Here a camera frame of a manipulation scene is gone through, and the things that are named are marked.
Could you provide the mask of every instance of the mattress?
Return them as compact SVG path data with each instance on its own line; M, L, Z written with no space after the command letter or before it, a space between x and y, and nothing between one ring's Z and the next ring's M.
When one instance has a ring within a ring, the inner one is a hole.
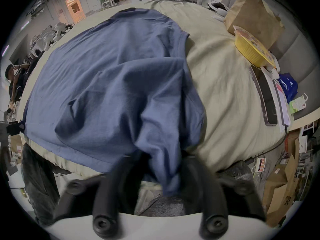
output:
M87 17L42 55L21 97L18 120L22 119L35 81L52 51L130 6L117 6ZM201 141L189 148L190 153L198 155L215 172L267 150L284 137L279 126L265 125L260 98L249 71L250 63L234 46L234 36L227 32L225 25L212 18L214 12L193 3L174 1L149 1L134 6L158 10L190 34L186 41L187 64L206 112ZM28 138L25 141L39 155L65 170L84 178L98 174L49 152Z

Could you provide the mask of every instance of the blue plastic bag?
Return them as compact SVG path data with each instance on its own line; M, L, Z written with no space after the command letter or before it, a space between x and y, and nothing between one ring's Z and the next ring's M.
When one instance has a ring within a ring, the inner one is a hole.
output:
M282 86L282 90L287 98L287 102L289 103L298 93L298 83L290 73L279 74L278 81Z

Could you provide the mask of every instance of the orange lit doorway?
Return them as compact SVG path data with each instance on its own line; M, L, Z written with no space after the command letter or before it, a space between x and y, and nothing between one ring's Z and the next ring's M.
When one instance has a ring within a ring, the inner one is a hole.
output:
M82 10L80 0L66 0L66 6L68 7L74 23L78 23L79 21L86 18Z

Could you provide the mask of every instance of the yellow bowl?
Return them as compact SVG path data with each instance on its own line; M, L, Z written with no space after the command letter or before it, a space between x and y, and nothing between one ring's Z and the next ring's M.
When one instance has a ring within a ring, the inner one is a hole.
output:
M264 67L268 64L276 67L269 51L245 29L234 26L234 44L239 52L254 66Z

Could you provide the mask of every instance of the blue t-shirt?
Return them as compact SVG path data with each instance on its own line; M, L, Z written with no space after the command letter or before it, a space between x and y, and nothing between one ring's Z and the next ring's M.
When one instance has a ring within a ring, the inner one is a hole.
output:
M156 10L120 11L55 49L25 109L25 134L98 172L142 150L164 193L179 188L181 149L204 110L185 56L188 34Z

